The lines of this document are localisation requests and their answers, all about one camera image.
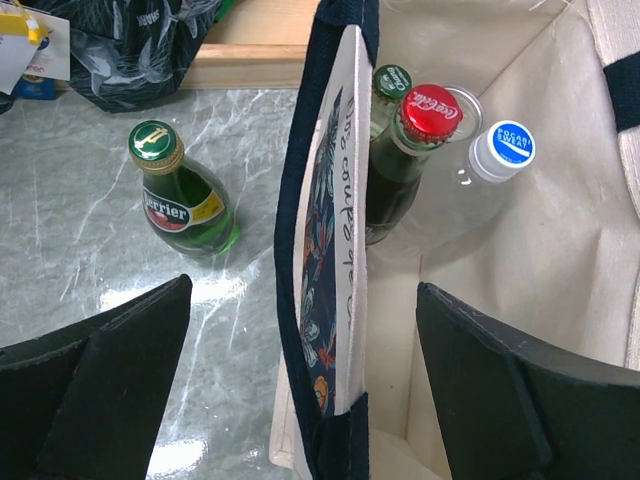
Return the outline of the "silver red soda can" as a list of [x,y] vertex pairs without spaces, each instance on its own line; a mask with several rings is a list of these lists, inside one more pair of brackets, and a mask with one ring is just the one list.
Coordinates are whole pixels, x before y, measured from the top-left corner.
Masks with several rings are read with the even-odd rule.
[[480,100],[472,92],[459,86],[445,86],[445,89],[456,99],[462,112],[462,119],[449,142],[458,143],[475,138],[481,132],[484,121]]

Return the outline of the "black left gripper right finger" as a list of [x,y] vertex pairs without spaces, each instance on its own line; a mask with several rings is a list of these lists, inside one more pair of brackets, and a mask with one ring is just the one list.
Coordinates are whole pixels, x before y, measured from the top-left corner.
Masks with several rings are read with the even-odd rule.
[[430,284],[421,349],[455,479],[636,479],[639,374],[558,348]]

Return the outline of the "beige canvas tote bag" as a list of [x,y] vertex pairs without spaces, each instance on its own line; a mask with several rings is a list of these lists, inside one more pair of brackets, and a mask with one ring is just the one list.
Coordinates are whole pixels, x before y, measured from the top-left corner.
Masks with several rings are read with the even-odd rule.
[[[465,88],[486,126],[516,121],[536,143],[496,216],[405,260],[365,244],[376,63]],[[274,250],[269,456],[294,479],[455,479],[419,339],[422,283],[639,374],[638,3],[320,2]]]

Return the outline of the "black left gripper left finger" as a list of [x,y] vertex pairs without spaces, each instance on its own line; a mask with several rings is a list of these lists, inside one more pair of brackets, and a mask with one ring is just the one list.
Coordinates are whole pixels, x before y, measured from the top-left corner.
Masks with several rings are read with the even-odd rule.
[[143,479],[189,326],[192,281],[1,349],[4,479]]

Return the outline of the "dark cola glass bottle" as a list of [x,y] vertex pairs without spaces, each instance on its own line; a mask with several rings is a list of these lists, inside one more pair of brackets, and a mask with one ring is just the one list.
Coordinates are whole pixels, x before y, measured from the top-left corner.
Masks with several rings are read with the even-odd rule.
[[365,244],[385,239],[413,203],[429,157],[455,133],[462,111],[444,87],[411,88],[370,142]]

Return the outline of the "clear soda water bottle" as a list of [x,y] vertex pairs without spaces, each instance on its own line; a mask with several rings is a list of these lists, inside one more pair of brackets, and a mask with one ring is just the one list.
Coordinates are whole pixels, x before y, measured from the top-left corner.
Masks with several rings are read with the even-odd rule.
[[370,140],[374,140],[389,125],[397,106],[412,86],[411,75],[399,65],[383,65],[374,72]]

